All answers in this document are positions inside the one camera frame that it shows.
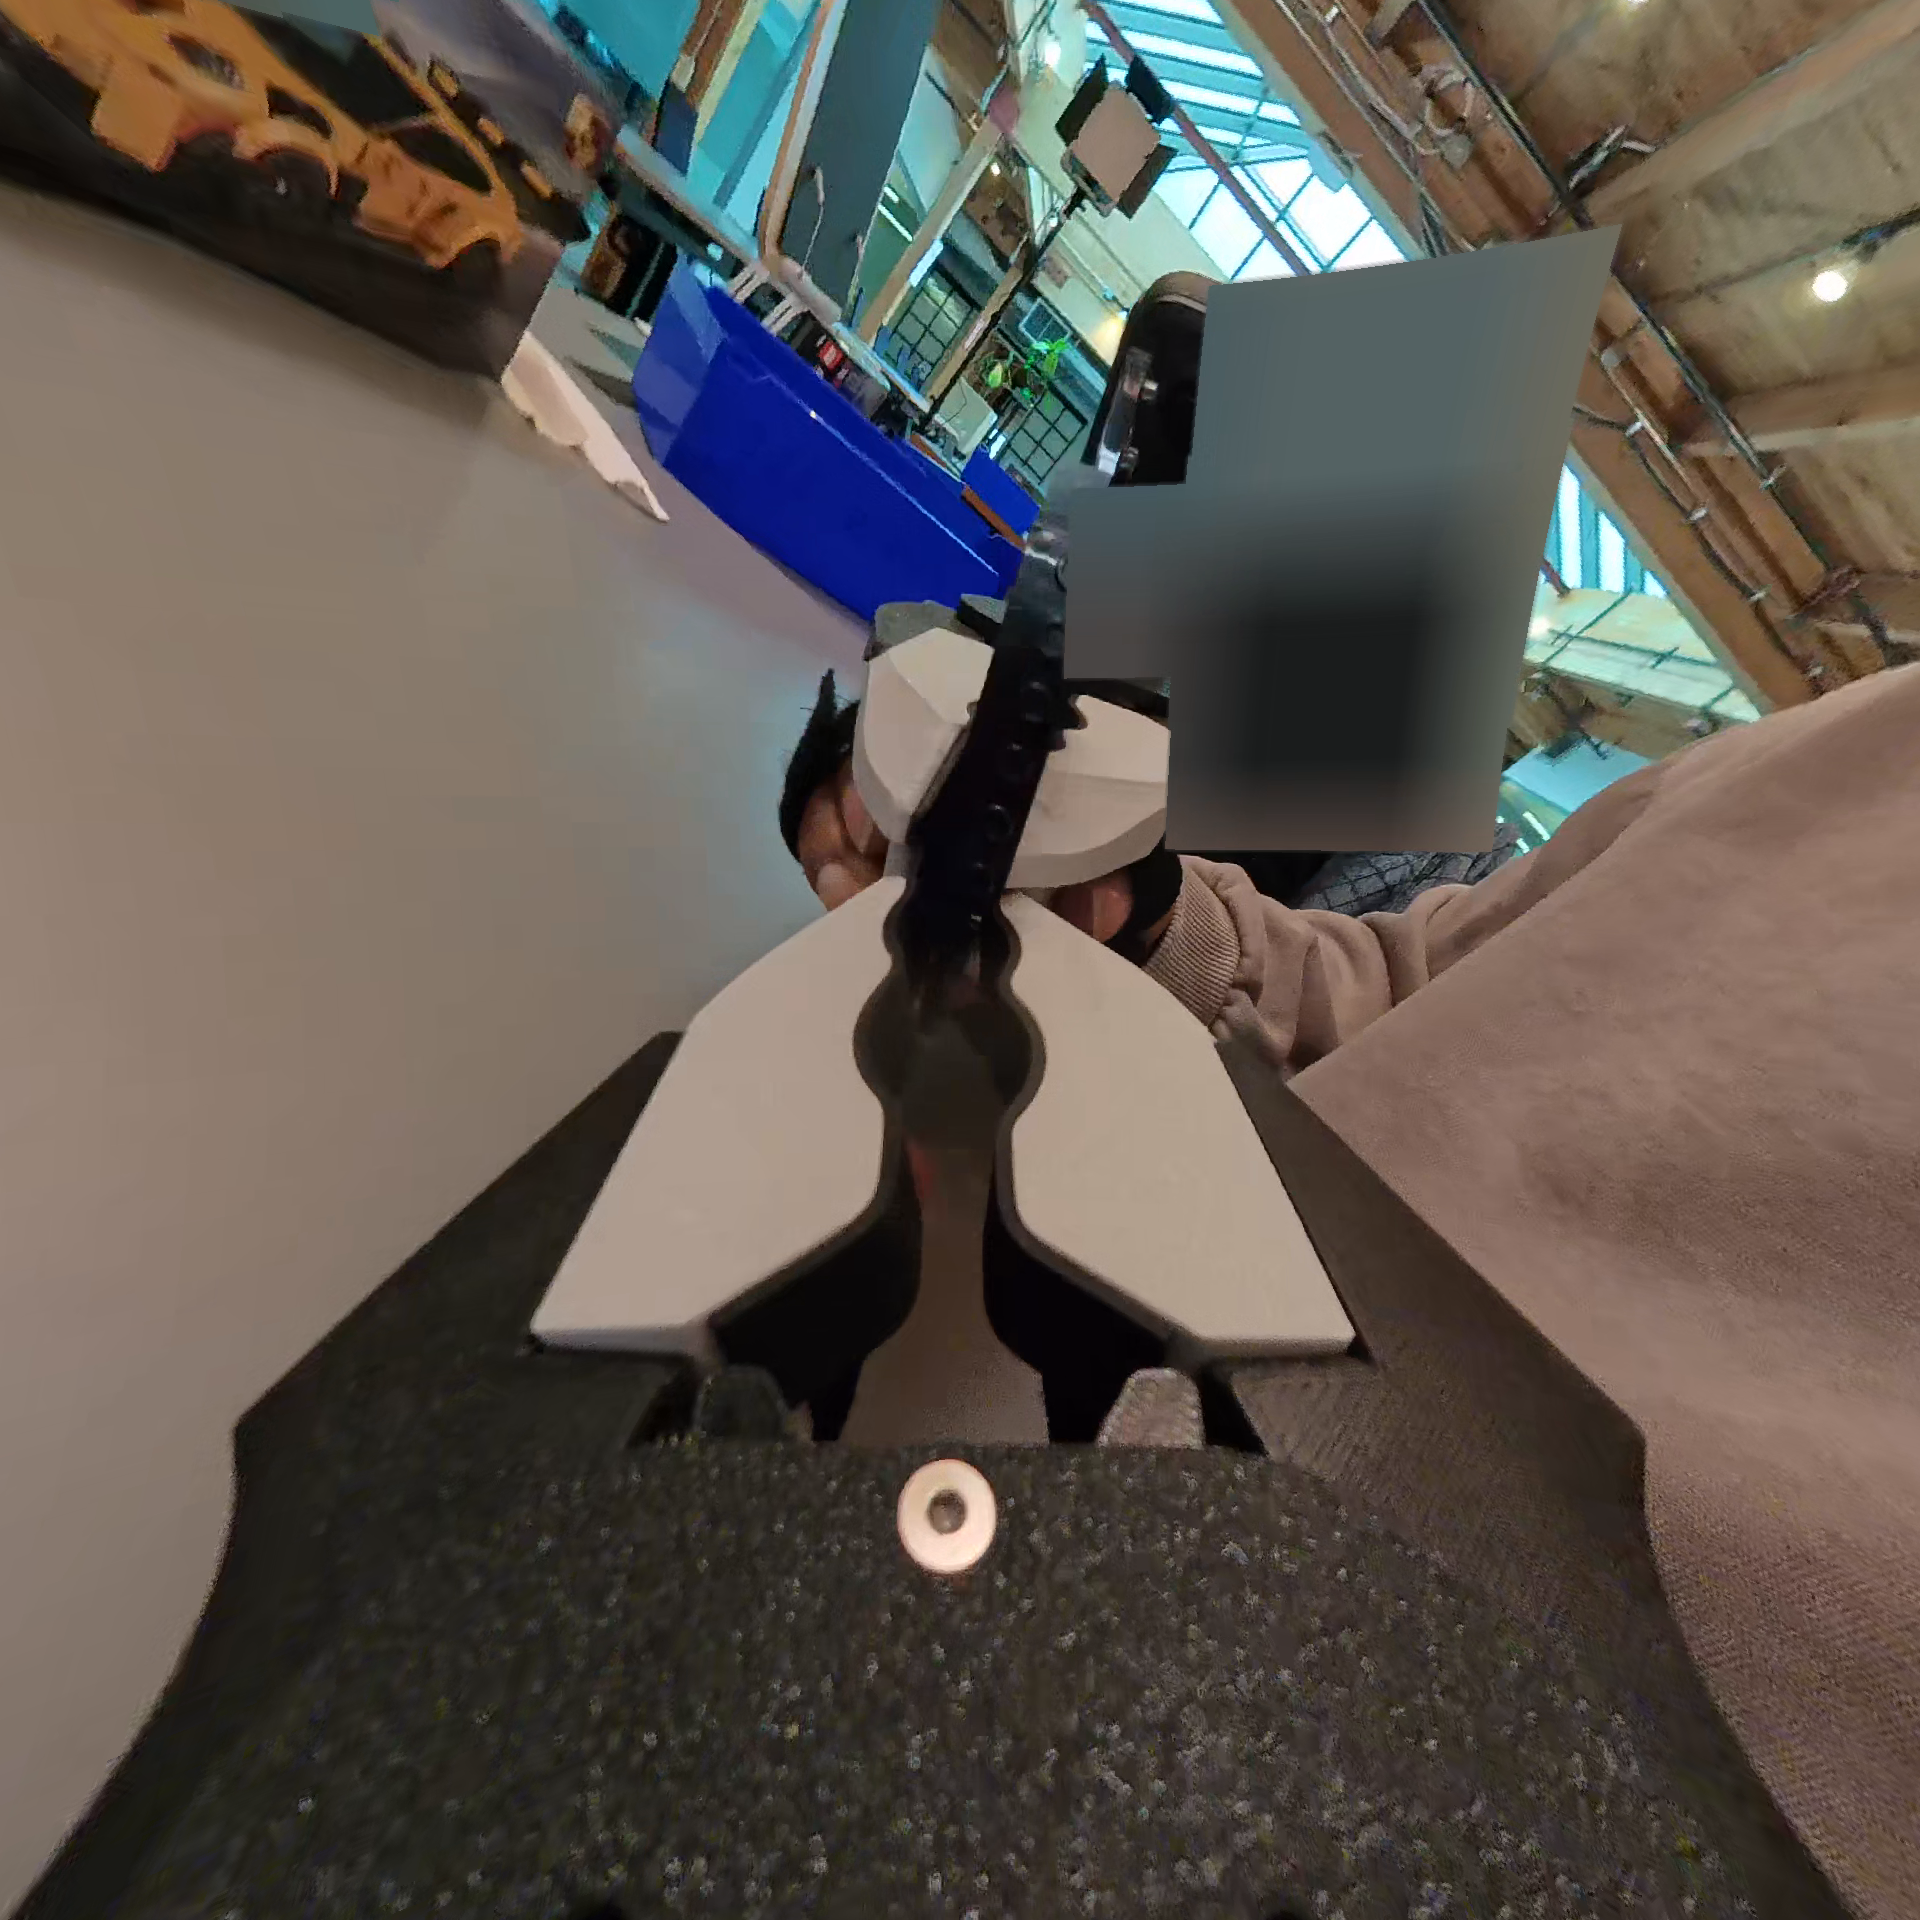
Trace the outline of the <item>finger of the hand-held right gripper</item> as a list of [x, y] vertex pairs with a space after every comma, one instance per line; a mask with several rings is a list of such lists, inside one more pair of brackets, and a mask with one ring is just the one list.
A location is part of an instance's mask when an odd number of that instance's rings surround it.
[[905, 841], [948, 766], [993, 665], [969, 630], [932, 628], [868, 663], [858, 702], [852, 782], [884, 841]]
[[1048, 754], [1009, 873], [1010, 888], [1066, 888], [1134, 866], [1161, 844], [1168, 746], [1161, 720], [1098, 697]]

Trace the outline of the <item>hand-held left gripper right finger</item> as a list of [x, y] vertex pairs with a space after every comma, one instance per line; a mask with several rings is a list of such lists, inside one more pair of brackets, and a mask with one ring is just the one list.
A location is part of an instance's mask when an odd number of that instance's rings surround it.
[[1323, 1360], [1356, 1328], [1209, 1031], [1026, 896], [1005, 990], [1041, 1046], [1002, 1160], [1010, 1224], [1176, 1360]]

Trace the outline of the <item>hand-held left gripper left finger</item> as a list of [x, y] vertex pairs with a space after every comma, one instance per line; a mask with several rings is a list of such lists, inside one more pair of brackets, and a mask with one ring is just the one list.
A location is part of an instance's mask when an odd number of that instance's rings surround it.
[[835, 908], [691, 1020], [533, 1313], [540, 1345], [859, 1361], [900, 1328], [921, 1213], [858, 1055], [899, 897]]

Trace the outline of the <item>black brick plate assembly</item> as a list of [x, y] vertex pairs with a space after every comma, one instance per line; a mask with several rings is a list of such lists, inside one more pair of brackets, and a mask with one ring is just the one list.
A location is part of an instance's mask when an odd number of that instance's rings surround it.
[[1005, 1103], [995, 1046], [1009, 1039], [1000, 902], [1050, 754], [1068, 729], [1066, 612], [1069, 526], [1045, 510], [1025, 538], [971, 717], [907, 833], [897, 912], [905, 1138], [925, 1159], [978, 1149]]

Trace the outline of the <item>person's right forearm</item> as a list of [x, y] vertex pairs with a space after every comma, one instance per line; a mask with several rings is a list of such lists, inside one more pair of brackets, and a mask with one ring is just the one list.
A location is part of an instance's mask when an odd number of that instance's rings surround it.
[[1517, 854], [1481, 880], [1435, 885], [1401, 912], [1347, 917], [1282, 904], [1248, 871], [1187, 854], [1144, 970], [1214, 1039], [1248, 1039], [1270, 1064], [1301, 1072], [1514, 921], [1534, 864]]

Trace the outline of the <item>grey desk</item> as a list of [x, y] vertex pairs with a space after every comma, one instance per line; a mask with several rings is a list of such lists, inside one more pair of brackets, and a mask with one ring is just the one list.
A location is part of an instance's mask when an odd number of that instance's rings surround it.
[[5, 182], [2, 1881], [219, 1566], [230, 1430], [816, 908], [865, 618], [484, 378]]

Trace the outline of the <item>person's right hand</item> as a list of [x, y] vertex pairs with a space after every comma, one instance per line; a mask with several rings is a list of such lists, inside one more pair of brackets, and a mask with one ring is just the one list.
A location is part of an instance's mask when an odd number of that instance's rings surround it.
[[[816, 897], [835, 910], [876, 885], [889, 844], [865, 809], [851, 768], [824, 783], [804, 805], [798, 829], [798, 861]], [[1114, 943], [1134, 913], [1134, 885], [1116, 871], [1061, 887], [1048, 897], [1052, 912], [1089, 937]]]

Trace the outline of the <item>studio light panel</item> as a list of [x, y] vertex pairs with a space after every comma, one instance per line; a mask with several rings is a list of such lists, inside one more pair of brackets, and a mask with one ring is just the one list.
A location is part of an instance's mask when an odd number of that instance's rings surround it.
[[1161, 137], [1173, 97], [1153, 69], [1134, 56], [1122, 80], [1092, 63], [1057, 121], [1064, 170], [1073, 191], [1064, 215], [1084, 207], [1134, 220], [1166, 173], [1176, 149]]

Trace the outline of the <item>blue plastic bin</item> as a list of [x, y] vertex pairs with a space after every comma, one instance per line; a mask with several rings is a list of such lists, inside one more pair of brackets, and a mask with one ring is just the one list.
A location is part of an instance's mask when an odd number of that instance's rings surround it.
[[724, 526], [858, 616], [1002, 598], [1022, 560], [962, 489], [889, 438], [689, 263], [630, 374], [654, 460]]

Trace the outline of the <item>grey quilted cloth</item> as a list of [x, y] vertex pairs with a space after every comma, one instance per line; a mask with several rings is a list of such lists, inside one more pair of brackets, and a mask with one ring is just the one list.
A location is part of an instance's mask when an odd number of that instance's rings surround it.
[[1290, 900], [1297, 910], [1342, 917], [1400, 913], [1432, 888], [1475, 885], [1523, 850], [1508, 839], [1483, 853], [1339, 853], [1308, 877]]

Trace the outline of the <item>grey slanted board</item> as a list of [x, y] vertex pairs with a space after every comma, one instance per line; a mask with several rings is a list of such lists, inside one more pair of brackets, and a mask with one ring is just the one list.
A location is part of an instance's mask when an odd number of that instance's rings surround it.
[[893, 166], [937, 2], [825, 2], [812, 17], [758, 261], [818, 320], [841, 320]]

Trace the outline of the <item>toy car box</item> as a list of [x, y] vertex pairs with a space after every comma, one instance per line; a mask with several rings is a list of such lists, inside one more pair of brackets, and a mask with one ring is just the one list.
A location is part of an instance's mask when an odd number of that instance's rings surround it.
[[612, 104], [540, 5], [5, 2], [5, 178], [500, 377]]

